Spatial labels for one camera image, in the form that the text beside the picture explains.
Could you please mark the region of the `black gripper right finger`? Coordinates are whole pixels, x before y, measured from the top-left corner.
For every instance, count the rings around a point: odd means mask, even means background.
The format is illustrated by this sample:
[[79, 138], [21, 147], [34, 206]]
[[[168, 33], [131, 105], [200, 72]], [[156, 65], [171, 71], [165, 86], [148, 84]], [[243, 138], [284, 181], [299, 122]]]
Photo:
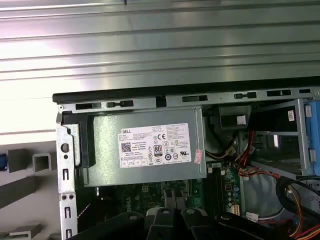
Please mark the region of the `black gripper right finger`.
[[194, 240], [291, 240], [292, 237], [230, 212], [211, 219], [204, 210], [187, 208], [181, 211], [186, 228]]

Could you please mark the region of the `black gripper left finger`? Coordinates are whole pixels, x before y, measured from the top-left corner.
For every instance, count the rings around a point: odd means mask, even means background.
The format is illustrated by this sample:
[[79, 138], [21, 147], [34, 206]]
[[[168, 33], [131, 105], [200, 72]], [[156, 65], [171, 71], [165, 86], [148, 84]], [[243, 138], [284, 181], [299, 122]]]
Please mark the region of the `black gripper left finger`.
[[130, 211], [71, 237], [72, 240], [172, 240], [175, 211], [155, 207], [146, 216]]

